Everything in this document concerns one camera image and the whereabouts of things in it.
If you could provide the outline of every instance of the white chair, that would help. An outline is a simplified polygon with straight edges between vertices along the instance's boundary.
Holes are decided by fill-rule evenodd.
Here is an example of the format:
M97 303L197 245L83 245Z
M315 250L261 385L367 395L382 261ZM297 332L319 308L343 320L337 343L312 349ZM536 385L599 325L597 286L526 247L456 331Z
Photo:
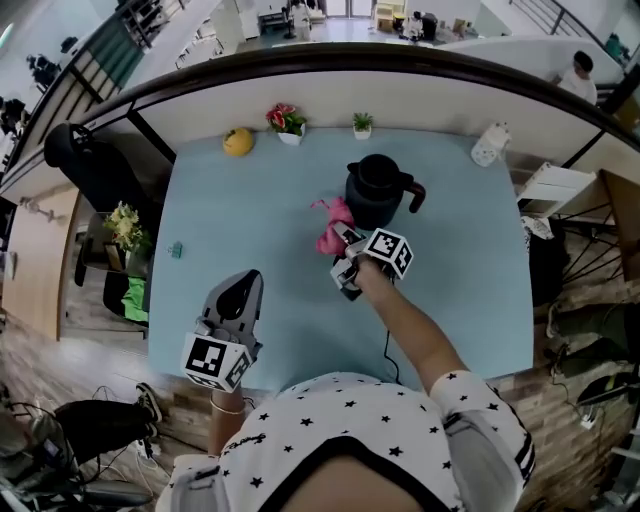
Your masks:
M545 162L524 184L518 194L518 201L520 199L552 201L552 205L539 214L546 218L571 201L596 178L596 173L573 171Z

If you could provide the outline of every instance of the glass panel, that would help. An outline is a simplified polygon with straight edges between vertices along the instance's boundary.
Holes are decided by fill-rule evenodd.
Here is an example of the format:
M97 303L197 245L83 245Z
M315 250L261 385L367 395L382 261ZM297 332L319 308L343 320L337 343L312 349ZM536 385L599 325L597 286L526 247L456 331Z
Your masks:
M345 0L326 0L327 16L346 16L347 3Z
M351 0L351 16L371 16L371 0Z

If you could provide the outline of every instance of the staircase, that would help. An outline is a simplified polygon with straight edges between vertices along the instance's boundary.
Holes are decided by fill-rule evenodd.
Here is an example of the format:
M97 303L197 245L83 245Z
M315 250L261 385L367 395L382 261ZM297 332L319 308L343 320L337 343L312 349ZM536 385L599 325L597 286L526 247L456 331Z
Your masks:
M509 0L525 13L545 34L591 38L602 43L564 6L556 0Z

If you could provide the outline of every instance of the hand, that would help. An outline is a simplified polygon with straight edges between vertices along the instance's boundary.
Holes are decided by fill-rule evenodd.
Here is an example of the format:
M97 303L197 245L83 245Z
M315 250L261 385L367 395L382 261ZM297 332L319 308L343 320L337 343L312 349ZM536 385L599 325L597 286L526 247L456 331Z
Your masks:
M378 264L373 261L370 256L366 254L360 254L358 256L358 273L356 274L356 278L354 280L355 285L362 289L363 286L366 286L372 280L382 278L387 280L387 277L382 273Z

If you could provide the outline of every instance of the black pants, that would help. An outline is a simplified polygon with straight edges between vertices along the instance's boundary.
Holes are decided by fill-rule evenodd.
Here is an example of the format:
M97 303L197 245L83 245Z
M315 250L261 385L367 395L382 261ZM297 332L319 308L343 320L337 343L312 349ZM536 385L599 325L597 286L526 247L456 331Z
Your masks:
M580 375L603 361L632 360L625 321L628 308L627 304L593 304L556 316L561 336L584 333L603 336L588 347L564 357L558 365L563 375Z
M149 436L151 413L138 404L83 400L55 412L78 464Z

